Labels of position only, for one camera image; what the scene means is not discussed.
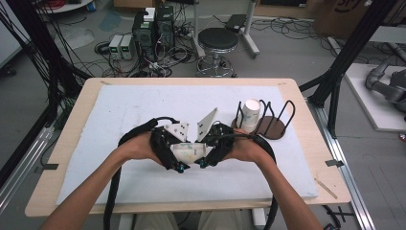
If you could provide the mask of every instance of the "right forearm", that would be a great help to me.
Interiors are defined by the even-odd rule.
[[[319,220],[285,179],[268,154],[256,161],[278,201],[286,226],[289,229],[322,229]]]

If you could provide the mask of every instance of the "clothing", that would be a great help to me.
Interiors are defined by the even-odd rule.
[[[202,212],[198,230],[242,230],[241,212]],[[179,230],[173,213],[137,215],[134,230]]]

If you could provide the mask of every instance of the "left forearm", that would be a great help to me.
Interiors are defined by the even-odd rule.
[[[80,229],[97,198],[126,161],[113,151],[47,218],[41,229]]]

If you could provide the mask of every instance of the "wooden table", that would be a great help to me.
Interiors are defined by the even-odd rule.
[[[44,171],[27,205],[29,217],[49,216],[56,208],[56,199],[72,153],[103,85],[261,85],[278,86],[285,101],[296,105],[292,123],[310,171],[315,179],[319,196],[306,199],[307,204],[348,203],[350,193],[336,167],[328,167],[331,154],[307,107],[298,85],[291,79],[91,79],[86,82],[72,113],[62,130],[49,159],[59,164],[56,171]],[[216,201],[188,203],[126,204],[116,206],[116,213],[182,212],[214,209],[249,209],[268,207],[269,201]],[[104,205],[95,205],[91,214],[103,213]]]

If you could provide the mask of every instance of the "round stool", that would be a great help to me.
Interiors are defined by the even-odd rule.
[[[210,54],[198,60],[196,75],[201,73],[211,77],[224,77],[234,73],[230,60],[219,54],[229,53],[236,48],[236,34],[224,28],[209,28],[199,33],[197,42]]]

